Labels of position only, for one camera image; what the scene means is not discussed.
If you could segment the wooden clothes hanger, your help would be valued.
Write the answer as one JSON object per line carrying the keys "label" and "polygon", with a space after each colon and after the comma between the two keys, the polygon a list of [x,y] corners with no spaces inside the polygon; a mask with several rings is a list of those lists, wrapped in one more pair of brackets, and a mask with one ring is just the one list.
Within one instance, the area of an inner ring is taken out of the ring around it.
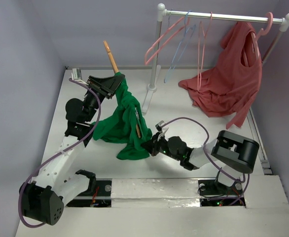
{"label": "wooden clothes hanger", "polygon": [[[114,59],[114,57],[113,57],[113,55],[112,55],[112,52],[111,52],[111,50],[110,50],[110,47],[109,47],[109,45],[108,45],[108,43],[107,43],[106,40],[103,41],[103,44],[104,44],[105,50],[106,50],[106,52],[107,52],[109,61],[110,61],[110,63],[111,63],[111,67],[112,67],[114,73],[116,74],[116,73],[119,72],[119,69],[118,69],[117,64],[116,64],[116,62],[115,62],[115,59]],[[138,138],[141,138],[141,137],[142,137],[142,134],[141,134],[141,131],[140,131],[140,127],[139,127],[138,124],[136,124],[136,133],[137,133]]]}

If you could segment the green t shirt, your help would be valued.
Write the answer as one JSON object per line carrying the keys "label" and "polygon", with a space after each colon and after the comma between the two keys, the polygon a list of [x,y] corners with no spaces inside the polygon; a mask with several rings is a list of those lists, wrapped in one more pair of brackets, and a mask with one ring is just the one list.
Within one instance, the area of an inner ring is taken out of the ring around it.
{"label": "green t shirt", "polygon": [[122,73],[114,75],[123,77],[115,93],[117,107],[111,116],[99,121],[93,132],[93,139],[125,144],[126,146],[116,155],[119,160],[148,158],[150,154],[141,144],[152,138],[152,131],[147,127],[139,101],[128,90],[125,76]]}

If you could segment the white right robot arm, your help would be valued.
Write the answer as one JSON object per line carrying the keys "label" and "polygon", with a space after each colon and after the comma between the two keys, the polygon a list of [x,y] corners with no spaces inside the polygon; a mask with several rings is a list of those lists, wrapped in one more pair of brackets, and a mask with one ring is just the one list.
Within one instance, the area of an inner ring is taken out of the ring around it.
{"label": "white right robot arm", "polygon": [[157,132],[141,147],[151,156],[161,153],[177,160],[189,171],[211,163],[218,169],[214,189],[220,194],[229,191],[242,175],[253,173],[259,150],[258,142],[226,130],[220,131],[216,139],[199,148],[190,148],[178,136],[166,139],[162,132]]}

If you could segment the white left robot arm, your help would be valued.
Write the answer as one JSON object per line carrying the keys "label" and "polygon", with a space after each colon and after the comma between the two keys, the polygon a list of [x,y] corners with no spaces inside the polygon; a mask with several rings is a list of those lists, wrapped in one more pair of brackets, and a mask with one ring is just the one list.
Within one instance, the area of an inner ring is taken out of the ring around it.
{"label": "white left robot arm", "polygon": [[98,120],[94,124],[90,121],[94,116],[101,116],[101,103],[116,94],[124,79],[125,75],[121,73],[107,78],[90,76],[87,81],[70,77],[69,81],[86,89],[86,93],[83,100],[72,98],[65,105],[67,129],[58,151],[21,185],[18,214],[25,226],[53,226],[76,196],[96,192],[93,172],[83,169],[70,172],[70,169],[99,124]]}

